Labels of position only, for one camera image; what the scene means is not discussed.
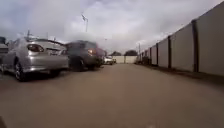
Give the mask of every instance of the ground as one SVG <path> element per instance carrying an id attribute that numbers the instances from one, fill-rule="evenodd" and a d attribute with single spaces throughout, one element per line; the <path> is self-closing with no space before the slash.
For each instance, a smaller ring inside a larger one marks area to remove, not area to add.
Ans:
<path id="1" fill-rule="evenodd" d="M 7 128 L 223 128 L 222 85 L 128 64 L 19 83 L 0 76 Z"/>

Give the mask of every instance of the sky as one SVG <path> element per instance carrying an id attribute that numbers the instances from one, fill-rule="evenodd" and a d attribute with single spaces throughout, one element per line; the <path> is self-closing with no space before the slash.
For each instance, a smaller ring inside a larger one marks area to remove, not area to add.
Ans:
<path id="1" fill-rule="evenodd" d="M 28 30 L 64 43 L 89 40 L 112 52 L 163 40 L 223 0 L 0 0 L 0 36 Z"/>

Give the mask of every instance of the light pole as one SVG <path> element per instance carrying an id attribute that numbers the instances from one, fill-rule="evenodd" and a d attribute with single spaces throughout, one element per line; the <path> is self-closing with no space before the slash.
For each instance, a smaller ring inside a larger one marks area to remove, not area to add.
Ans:
<path id="1" fill-rule="evenodd" d="M 140 43 L 138 43 L 138 52 L 139 52 L 139 54 L 141 53 L 141 44 Z"/>
<path id="2" fill-rule="evenodd" d="M 86 22 L 86 32 L 88 31 L 88 22 L 89 20 L 82 14 L 82 19 Z"/>

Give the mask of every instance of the license plate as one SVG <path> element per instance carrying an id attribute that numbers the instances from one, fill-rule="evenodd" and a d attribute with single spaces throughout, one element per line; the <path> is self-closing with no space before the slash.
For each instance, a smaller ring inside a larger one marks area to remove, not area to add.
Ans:
<path id="1" fill-rule="evenodd" d="M 48 54 L 49 55 L 58 55 L 59 52 L 58 51 L 55 51 L 55 50 L 48 50 Z"/>

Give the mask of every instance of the white car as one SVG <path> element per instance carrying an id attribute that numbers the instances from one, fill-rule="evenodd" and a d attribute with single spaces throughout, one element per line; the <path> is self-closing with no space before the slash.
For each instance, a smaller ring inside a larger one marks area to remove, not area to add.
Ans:
<path id="1" fill-rule="evenodd" d="M 68 68 L 66 48 L 56 41 L 22 37 L 8 45 L 9 52 L 2 59 L 2 72 L 15 74 L 19 81 L 25 81 L 30 72 L 50 71 L 57 76 Z"/>
<path id="2" fill-rule="evenodd" d="M 113 65 L 114 59 L 112 57 L 106 56 L 106 57 L 104 57 L 104 64 Z"/>

